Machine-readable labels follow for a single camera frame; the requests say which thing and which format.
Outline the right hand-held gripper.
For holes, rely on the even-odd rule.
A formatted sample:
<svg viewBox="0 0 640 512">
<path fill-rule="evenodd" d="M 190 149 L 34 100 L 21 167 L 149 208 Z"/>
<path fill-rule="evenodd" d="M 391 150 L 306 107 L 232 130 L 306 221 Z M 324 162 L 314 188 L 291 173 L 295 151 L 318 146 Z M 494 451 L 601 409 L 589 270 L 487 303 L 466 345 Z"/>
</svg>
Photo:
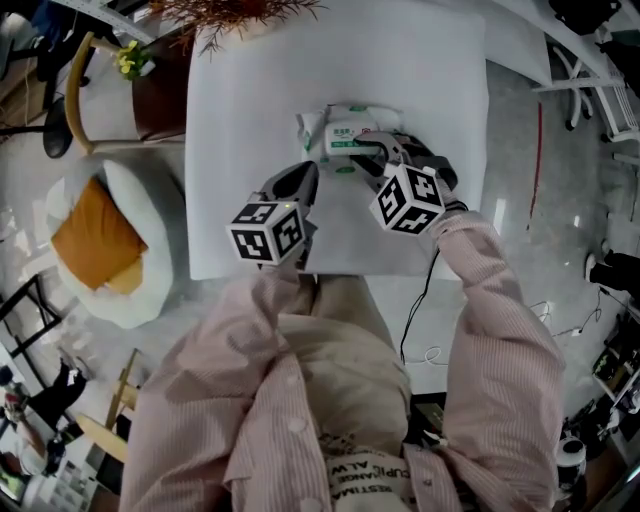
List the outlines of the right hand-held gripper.
<svg viewBox="0 0 640 512">
<path fill-rule="evenodd" d="M 355 168 L 372 178 L 386 179 L 370 205 L 383 230 L 422 235 L 445 213 L 468 209 L 454 195 L 458 176 L 449 160 L 416 137 L 369 131 L 358 135 L 355 143 L 378 147 L 385 157 L 381 165 L 367 155 L 350 156 Z"/>
</svg>

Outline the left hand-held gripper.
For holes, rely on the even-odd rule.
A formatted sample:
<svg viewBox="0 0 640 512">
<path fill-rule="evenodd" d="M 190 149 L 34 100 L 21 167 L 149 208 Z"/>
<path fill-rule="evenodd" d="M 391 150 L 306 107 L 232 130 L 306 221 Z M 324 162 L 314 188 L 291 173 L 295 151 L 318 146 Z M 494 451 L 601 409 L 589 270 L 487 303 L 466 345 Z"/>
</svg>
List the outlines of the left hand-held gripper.
<svg viewBox="0 0 640 512">
<path fill-rule="evenodd" d="M 260 267 L 306 268 L 317 227 L 308 220 L 319 185 L 316 163 L 304 161 L 270 177 L 226 226 L 239 260 Z"/>
</svg>

